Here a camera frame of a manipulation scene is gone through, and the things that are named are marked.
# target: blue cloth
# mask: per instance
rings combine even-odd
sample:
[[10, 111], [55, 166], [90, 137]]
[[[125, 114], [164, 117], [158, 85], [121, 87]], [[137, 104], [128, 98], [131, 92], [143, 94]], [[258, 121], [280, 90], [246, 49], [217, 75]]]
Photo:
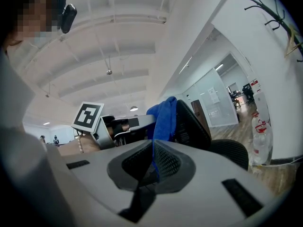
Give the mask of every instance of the blue cloth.
[[148, 128], [149, 140], [171, 140], [176, 130], [177, 99], [169, 97], [162, 103], [151, 107], [146, 114], [152, 114], [156, 118], [156, 124]]

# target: office desk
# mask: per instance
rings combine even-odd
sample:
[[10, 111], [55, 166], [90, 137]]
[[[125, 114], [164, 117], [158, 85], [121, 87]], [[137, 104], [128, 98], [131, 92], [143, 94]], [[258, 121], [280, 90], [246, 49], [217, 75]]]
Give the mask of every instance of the office desk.
[[244, 94], [236, 96], [235, 99], [239, 100], [240, 105], [246, 104], [246, 102], [247, 102], [247, 98]]

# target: red label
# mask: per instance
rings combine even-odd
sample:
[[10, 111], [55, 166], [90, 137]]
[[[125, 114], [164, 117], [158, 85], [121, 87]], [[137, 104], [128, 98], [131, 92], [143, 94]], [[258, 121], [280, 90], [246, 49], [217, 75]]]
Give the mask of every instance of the red label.
[[258, 83], [258, 80], [252, 82], [251, 85], [253, 86], [253, 85], [256, 85], [257, 83]]

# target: black headphones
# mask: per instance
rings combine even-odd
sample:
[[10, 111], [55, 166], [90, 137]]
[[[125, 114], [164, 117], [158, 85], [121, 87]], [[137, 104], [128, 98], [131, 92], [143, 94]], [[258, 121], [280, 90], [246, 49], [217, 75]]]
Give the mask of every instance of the black headphones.
[[68, 33], [71, 29], [72, 23], [77, 15], [77, 9], [74, 5], [69, 4], [65, 7], [66, 0], [57, 0], [56, 14], [58, 20], [58, 29], [61, 29], [64, 34]]

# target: wooden floor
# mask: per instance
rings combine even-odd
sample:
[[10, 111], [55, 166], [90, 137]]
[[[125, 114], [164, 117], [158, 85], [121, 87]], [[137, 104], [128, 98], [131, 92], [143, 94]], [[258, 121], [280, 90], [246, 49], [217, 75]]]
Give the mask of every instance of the wooden floor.
[[[247, 149], [251, 162], [251, 152], [253, 148], [251, 114], [255, 111], [255, 105], [242, 105], [240, 109], [237, 109], [237, 113], [240, 115], [240, 123], [231, 126], [210, 128], [212, 139], [230, 139], [240, 142]], [[295, 173], [298, 166], [299, 164], [250, 166], [249, 172], [269, 187], [273, 194], [279, 195], [294, 184]]]

